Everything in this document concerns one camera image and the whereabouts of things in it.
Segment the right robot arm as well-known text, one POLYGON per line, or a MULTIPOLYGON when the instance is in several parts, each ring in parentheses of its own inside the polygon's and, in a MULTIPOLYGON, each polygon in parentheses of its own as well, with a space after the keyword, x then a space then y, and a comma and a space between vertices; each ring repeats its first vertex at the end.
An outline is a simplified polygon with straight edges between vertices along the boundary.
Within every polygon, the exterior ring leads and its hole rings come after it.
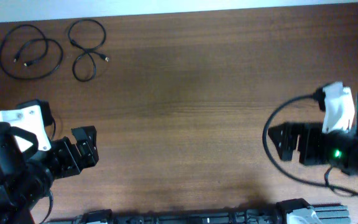
POLYGON ((269 139, 282 161, 290 161, 293 151, 299 151, 299 162, 304 166, 329 164, 346 175, 358 176, 358 94, 353 99, 348 87, 333 90, 324 86, 313 94, 297 96, 284 102, 269 116, 262 131, 262 144, 271 163, 288 178, 301 184, 327 188, 333 192, 340 190, 351 197, 358 197, 358 192, 331 185, 327 180, 319 183, 291 175, 272 157, 267 145, 269 139), (307 99, 317 101, 320 110, 325 113, 322 123, 285 122, 274 127, 270 125, 284 107, 307 99))

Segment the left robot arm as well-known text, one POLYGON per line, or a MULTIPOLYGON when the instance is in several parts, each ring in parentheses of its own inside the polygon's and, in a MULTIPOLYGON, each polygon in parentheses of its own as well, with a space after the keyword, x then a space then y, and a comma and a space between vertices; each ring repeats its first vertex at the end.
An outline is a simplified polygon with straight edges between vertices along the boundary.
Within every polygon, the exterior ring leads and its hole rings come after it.
POLYGON ((31 210, 57 179, 71 177, 99 161, 94 126, 72 129, 67 137, 40 151, 37 136, 0 122, 0 223, 33 223, 31 210))

